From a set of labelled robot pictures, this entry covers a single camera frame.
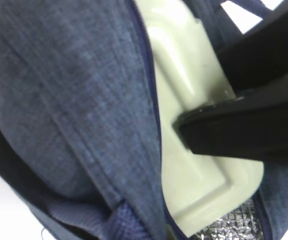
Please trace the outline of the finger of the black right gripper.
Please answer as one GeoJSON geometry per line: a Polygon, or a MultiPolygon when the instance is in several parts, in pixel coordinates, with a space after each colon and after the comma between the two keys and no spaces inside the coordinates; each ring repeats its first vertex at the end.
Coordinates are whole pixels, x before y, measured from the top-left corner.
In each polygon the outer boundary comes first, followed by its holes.
{"type": "Polygon", "coordinates": [[[218,59],[235,93],[288,81],[288,0],[250,32],[222,48],[218,59]]]}
{"type": "Polygon", "coordinates": [[[288,160],[288,81],[183,113],[174,128],[194,154],[288,160]]]}

